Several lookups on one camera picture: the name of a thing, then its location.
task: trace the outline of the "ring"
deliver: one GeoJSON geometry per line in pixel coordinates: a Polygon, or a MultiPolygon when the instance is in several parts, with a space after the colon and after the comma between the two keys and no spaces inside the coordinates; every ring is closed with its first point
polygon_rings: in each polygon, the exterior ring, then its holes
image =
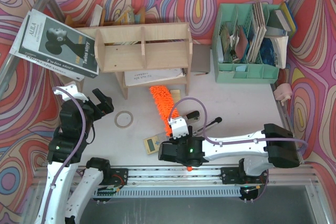
{"type": "Polygon", "coordinates": [[[116,126],[119,127],[119,128],[122,128],[122,129],[127,128],[128,126],[130,126],[130,125],[133,123],[133,115],[132,115],[131,112],[126,111],[126,110],[124,110],[124,111],[120,111],[120,112],[115,116],[115,118],[114,118],[114,123],[115,123],[116,126]],[[129,122],[129,123],[128,123],[127,125],[125,125],[125,126],[122,126],[122,125],[118,124],[118,123],[117,123],[117,119],[118,119],[118,116],[120,116],[121,114],[128,114],[128,115],[130,115],[130,116],[131,116],[131,122],[129,122]]]}

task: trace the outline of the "orange bristle brush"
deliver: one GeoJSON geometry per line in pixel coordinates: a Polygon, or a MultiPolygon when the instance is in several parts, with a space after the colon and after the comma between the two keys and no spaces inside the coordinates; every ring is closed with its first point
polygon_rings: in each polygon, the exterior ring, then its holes
{"type": "MultiPolygon", "coordinates": [[[[172,95],[165,86],[153,86],[150,87],[151,94],[153,95],[156,107],[158,108],[161,119],[164,122],[166,135],[170,136],[172,134],[172,129],[168,123],[169,114],[174,107],[174,102],[172,95]]],[[[177,109],[173,111],[172,118],[177,118],[180,115],[178,114],[177,109]]]]}

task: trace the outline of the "wooden shelf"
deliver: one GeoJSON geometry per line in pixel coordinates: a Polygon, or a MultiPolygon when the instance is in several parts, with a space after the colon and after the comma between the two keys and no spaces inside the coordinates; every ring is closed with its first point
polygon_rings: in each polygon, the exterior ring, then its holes
{"type": "Polygon", "coordinates": [[[145,45],[147,69],[187,68],[188,52],[184,41],[145,45]]]}
{"type": "Polygon", "coordinates": [[[189,23],[122,25],[79,28],[95,38],[95,57],[101,72],[115,72],[121,91],[127,99],[128,88],[184,84],[188,94],[192,60],[189,23]],[[132,45],[116,45],[135,42],[132,45]],[[184,68],[186,76],[127,87],[124,72],[184,68]]]}
{"type": "Polygon", "coordinates": [[[141,44],[105,46],[102,72],[120,72],[142,69],[187,68],[185,42],[145,44],[146,68],[143,66],[141,44]]]}

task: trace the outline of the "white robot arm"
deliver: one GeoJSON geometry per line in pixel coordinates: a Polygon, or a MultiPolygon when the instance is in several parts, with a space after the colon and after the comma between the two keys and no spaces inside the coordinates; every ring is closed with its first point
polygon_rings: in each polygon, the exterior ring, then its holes
{"type": "MultiPolygon", "coordinates": [[[[67,95],[63,95],[66,102],[62,105],[60,112],[61,126],[55,130],[54,138],[49,144],[47,184],[35,224],[78,224],[97,186],[110,185],[108,180],[112,176],[108,160],[92,158],[87,163],[87,169],[81,182],[68,199],[73,176],[78,168],[81,153],[87,145],[86,137],[89,135],[93,121],[113,112],[114,108],[111,98],[105,97],[99,90],[93,91],[101,101],[95,106],[89,98],[77,91],[75,84],[62,88],[81,102],[87,120],[86,136],[78,151],[60,171],[53,184],[53,179],[77,144],[81,131],[78,109],[67,95]]],[[[192,128],[188,128],[183,118],[171,120],[170,125],[173,137],[161,144],[159,160],[198,167],[222,157],[243,156],[245,158],[239,162],[239,171],[243,173],[242,176],[259,176],[264,170],[272,167],[299,166],[294,142],[261,141],[270,137],[292,137],[291,132],[273,124],[265,124],[264,130],[255,133],[209,138],[208,141],[205,141],[203,137],[193,136],[192,128]]]]}
{"type": "Polygon", "coordinates": [[[283,141],[284,138],[293,138],[293,134],[274,124],[265,124],[264,130],[251,134],[210,137],[207,141],[192,136],[192,129],[181,117],[171,119],[170,126],[173,137],[161,144],[159,160],[198,167],[222,157],[243,156],[239,165],[247,176],[259,176],[272,167],[294,168],[300,165],[295,143],[291,139],[283,141]]]}

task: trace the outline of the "wire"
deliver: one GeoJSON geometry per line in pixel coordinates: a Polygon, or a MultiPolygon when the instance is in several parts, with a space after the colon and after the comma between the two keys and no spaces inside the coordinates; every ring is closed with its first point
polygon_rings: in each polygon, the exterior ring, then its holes
{"type": "Polygon", "coordinates": [[[112,175],[112,177],[117,177],[117,178],[119,178],[120,179],[120,181],[121,181],[121,185],[125,185],[125,182],[124,182],[124,180],[119,176],[119,175],[117,175],[117,174],[113,174],[112,175]]]}
{"type": "Polygon", "coordinates": [[[74,154],[76,153],[76,151],[78,150],[78,148],[80,147],[83,138],[84,138],[84,134],[85,134],[85,129],[86,129],[86,121],[85,121],[85,114],[84,111],[82,109],[82,107],[80,106],[80,104],[78,103],[78,101],[67,91],[65,91],[64,89],[61,89],[59,87],[53,87],[52,89],[53,91],[59,90],[61,92],[63,92],[64,94],[66,94],[68,97],[70,97],[72,99],[72,101],[75,103],[75,105],[77,106],[79,113],[81,115],[82,118],[82,131],[78,140],[77,145],[75,146],[75,148],[72,150],[72,152],[70,153],[70,155],[67,157],[67,159],[63,162],[63,164],[60,166],[60,168],[58,169],[58,171],[56,172],[51,184],[50,184],[50,188],[49,188],[49,192],[47,194],[47,199],[46,199],[46,203],[44,205],[44,210],[43,210],[43,214],[42,214],[42,221],[41,224],[44,224],[46,222],[46,215],[47,215],[47,211],[48,211],[48,207],[49,207],[49,203],[50,203],[50,199],[51,199],[51,194],[52,194],[52,190],[53,187],[56,187],[56,181],[57,178],[59,176],[59,174],[61,173],[61,171],[63,170],[63,168],[69,163],[69,161],[72,159],[72,157],[74,156],[74,154]]]}
{"type": "Polygon", "coordinates": [[[81,178],[83,178],[83,174],[82,174],[82,173],[80,173],[80,172],[77,171],[77,170],[76,170],[76,173],[77,173],[81,178]]]}
{"type": "Polygon", "coordinates": [[[94,142],[94,139],[96,138],[96,131],[95,131],[94,125],[92,125],[92,130],[93,130],[93,139],[92,139],[92,141],[90,143],[87,143],[88,145],[92,144],[94,142]]]}
{"type": "Polygon", "coordinates": [[[193,100],[193,101],[196,101],[196,102],[198,102],[198,103],[202,106],[203,111],[204,111],[204,124],[203,124],[202,135],[203,135],[203,137],[204,137],[209,143],[212,143],[212,144],[215,144],[215,145],[219,145],[219,142],[212,141],[210,138],[208,138],[208,137],[205,135],[206,122],[208,121],[208,113],[207,113],[207,111],[206,111],[206,108],[205,108],[204,104],[203,104],[199,99],[196,99],[196,98],[193,98],[193,97],[185,97],[185,98],[180,99],[177,103],[174,104],[172,110],[170,111],[170,114],[169,114],[169,117],[168,117],[168,121],[170,122],[170,119],[172,118],[172,114],[173,114],[173,111],[175,110],[175,108],[176,108],[181,102],[186,101],[186,100],[193,100]]]}
{"type": "MultiPolygon", "coordinates": [[[[177,103],[174,104],[172,110],[170,111],[170,114],[169,114],[169,117],[168,117],[168,120],[170,121],[171,120],[171,117],[172,117],[172,114],[173,114],[173,111],[174,109],[177,107],[177,105],[179,105],[181,102],[183,101],[186,101],[186,100],[193,100],[193,101],[196,101],[198,102],[202,108],[203,108],[203,111],[204,111],[204,125],[203,125],[203,130],[202,130],[202,135],[203,137],[211,144],[214,144],[214,145],[229,145],[229,144],[245,144],[245,143],[253,143],[255,140],[254,139],[248,139],[248,140],[242,140],[242,141],[232,141],[232,142],[221,142],[221,141],[213,141],[211,140],[210,138],[208,138],[206,135],[205,135],[205,128],[206,128],[206,122],[208,120],[208,114],[207,114],[207,111],[206,111],[206,108],[204,106],[204,104],[199,100],[199,99],[196,99],[196,98],[193,98],[193,97],[185,97],[185,98],[182,98],[181,100],[179,100],[177,103]]],[[[263,142],[263,141],[290,141],[290,142],[296,142],[296,143],[301,143],[303,144],[302,147],[300,147],[298,149],[298,151],[304,151],[307,146],[308,146],[308,143],[304,140],[301,140],[301,139],[297,139],[297,138],[285,138],[285,137],[279,137],[279,138],[258,138],[256,139],[258,142],[263,142]]]]}
{"type": "Polygon", "coordinates": [[[266,191],[267,184],[268,184],[268,177],[269,177],[269,170],[267,170],[267,176],[266,176],[266,181],[265,181],[265,184],[264,184],[263,191],[261,192],[261,194],[258,194],[258,197],[255,198],[255,199],[253,200],[253,202],[256,201],[256,200],[259,200],[259,199],[262,197],[262,195],[264,195],[264,193],[265,193],[265,191],[266,191]]]}

